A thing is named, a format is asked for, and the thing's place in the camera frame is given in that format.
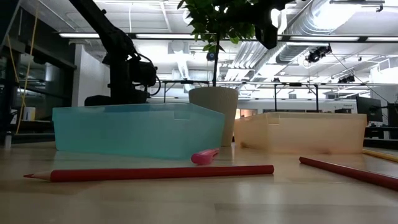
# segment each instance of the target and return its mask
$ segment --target beige plant pot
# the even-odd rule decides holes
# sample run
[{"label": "beige plant pot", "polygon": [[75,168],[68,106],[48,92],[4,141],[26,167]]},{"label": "beige plant pot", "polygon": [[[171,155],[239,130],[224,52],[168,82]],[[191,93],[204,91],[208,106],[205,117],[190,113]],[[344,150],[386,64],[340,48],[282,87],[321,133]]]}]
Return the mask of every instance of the beige plant pot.
[{"label": "beige plant pot", "polygon": [[238,91],[223,87],[203,87],[189,91],[189,102],[225,115],[222,146],[230,146],[234,131]]}]

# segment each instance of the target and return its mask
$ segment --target transparent plastic bin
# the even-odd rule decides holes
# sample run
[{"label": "transparent plastic bin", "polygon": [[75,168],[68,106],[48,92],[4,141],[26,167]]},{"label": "transparent plastic bin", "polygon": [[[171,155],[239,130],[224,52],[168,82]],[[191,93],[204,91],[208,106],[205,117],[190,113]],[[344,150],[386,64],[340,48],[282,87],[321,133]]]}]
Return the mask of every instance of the transparent plastic bin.
[{"label": "transparent plastic bin", "polygon": [[264,113],[235,121],[238,146],[287,154],[362,153],[365,114]]},{"label": "transparent plastic bin", "polygon": [[54,108],[59,151],[188,159],[221,146],[224,115],[189,103]]}]

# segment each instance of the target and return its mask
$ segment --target table surface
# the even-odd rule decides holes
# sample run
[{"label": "table surface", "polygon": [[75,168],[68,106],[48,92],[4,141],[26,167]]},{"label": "table surface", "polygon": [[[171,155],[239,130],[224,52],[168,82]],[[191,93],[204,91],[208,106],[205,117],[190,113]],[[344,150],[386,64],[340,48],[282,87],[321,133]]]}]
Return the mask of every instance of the table surface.
[{"label": "table surface", "polygon": [[0,219],[2,224],[397,223],[398,192],[300,164],[299,156],[398,176],[398,164],[362,154],[269,155],[226,147],[211,166],[273,164],[274,175],[50,183],[22,175],[192,164],[57,152],[53,142],[21,144],[0,150]]}]

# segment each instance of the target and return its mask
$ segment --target red pencil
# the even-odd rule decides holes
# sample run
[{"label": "red pencil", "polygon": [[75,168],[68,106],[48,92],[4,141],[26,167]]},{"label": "red pencil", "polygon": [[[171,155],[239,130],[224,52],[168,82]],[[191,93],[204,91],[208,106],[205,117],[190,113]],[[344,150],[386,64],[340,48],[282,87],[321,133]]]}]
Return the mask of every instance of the red pencil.
[{"label": "red pencil", "polygon": [[315,159],[308,159],[304,157],[300,157],[300,162],[308,166],[327,170],[336,174],[341,174],[347,177],[361,180],[363,182],[379,185],[381,187],[387,187],[392,190],[398,190],[398,179],[395,177],[332,164],[329,162],[317,161]]},{"label": "red pencil", "polygon": [[265,165],[151,169],[53,170],[48,172],[24,175],[24,177],[49,180],[51,182],[79,182],[94,180],[132,180],[182,177],[216,177],[231,175],[261,175],[273,173],[274,166]]}]

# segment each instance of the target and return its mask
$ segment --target ceiling light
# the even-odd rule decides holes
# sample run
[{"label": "ceiling light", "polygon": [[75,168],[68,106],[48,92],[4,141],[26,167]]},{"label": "ceiling light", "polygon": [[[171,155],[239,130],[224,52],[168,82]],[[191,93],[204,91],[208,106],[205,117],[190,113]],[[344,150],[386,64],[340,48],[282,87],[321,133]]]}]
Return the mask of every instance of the ceiling light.
[{"label": "ceiling light", "polygon": [[344,42],[344,41],[358,41],[359,37],[333,37],[333,36],[292,36],[290,40],[307,40],[307,41],[337,41],[337,42]]},{"label": "ceiling light", "polygon": [[60,33],[62,38],[80,38],[80,39],[98,39],[98,34],[84,34],[84,33]]},{"label": "ceiling light", "polygon": [[137,39],[195,39],[191,34],[136,34],[136,37]]},{"label": "ceiling light", "polygon": [[286,42],[289,46],[329,46],[329,43],[316,43],[316,42]]},{"label": "ceiling light", "polygon": [[398,42],[398,37],[369,37],[367,42],[384,41],[384,42]]}]

